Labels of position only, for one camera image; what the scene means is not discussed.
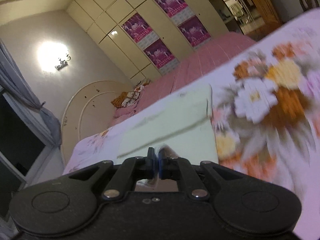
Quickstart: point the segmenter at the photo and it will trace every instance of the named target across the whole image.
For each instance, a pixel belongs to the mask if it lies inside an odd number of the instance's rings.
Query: pillow
[[[138,99],[140,92],[132,91],[127,94],[127,97],[122,102],[122,107],[132,106]]]
[[[113,104],[113,106],[116,108],[129,107],[135,103],[139,95],[140,92],[136,91],[122,92],[121,95],[119,95],[119,97],[111,101],[111,104]]]
[[[127,97],[128,92],[122,92],[121,95],[119,95],[116,99],[111,101],[111,104],[113,104],[114,107],[120,108],[122,107],[121,104]]]

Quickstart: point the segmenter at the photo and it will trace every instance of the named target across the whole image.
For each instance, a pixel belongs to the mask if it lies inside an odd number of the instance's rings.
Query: flower pattern
[[[221,165],[284,185],[301,201],[305,187],[295,163],[308,167],[317,145],[313,134],[320,138],[320,114],[308,116],[320,113],[320,64],[308,60],[305,45],[310,43],[275,46],[277,63],[249,52],[235,66],[236,82],[219,96],[212,122]],[[223,109],[230,111],[224,115]]]
[[[272,93],[276,89],[277,85],[271,80],[247,79],[235,98],[236,115],[253,123],[261,122],[270,108],[278,103]]]
[[[293,60],[283,60],[269,68],[265,78],[274,81],[278,86],[296,89],[303,78],[300,68]]]
[[[223,130],[228,127],[228,116],[231,113],[230,106],[223,106],[223,108],[213,108],[211,124],[215,131]]]
[[[320,70],[309,71],[299,84],[301,92],[309,98],[320,102]]]
[[[226,159],[236,151],[236,145],[240,142],[239,135],[234,132],[216,133],[216,147],[218,158]]]

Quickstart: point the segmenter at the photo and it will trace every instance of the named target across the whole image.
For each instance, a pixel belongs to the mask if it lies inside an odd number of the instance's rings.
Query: light
[[[56,66],[60,60],[67,60],[69,54],[67,47],[62,43],[47,41],[38,49],[38,61],[41,69],[45,72],[56,72]]]

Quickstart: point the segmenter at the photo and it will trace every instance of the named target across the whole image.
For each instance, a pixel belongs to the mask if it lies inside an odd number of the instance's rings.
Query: white flower print
[[[278,104],[276,96],[272,94],[277,88],[276,83],[268,79],[247,79],[235,98],[237,117],[246,117],[253,123],[261,122],[270,108]]]

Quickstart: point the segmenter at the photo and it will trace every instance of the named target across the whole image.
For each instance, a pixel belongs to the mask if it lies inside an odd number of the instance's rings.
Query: purple poster
[[[184,0],[155,0],[157,4],[166,12],[171,18],[188,7]]]
[[[158,69],[175,59],[175,56],[161,39],[147,47],[144,50],[144,53],[151,59]]]
[[[136,43],[141,41],[152,32],[152,28],[138,13],[126,21],[122,25],[122,28],[131,36],[131,38],[133,38]]]
[[[190,42],[192,47],[196,47],[211,37],[197,16],[185,21],[183,24],[179,25],[178,28]]]

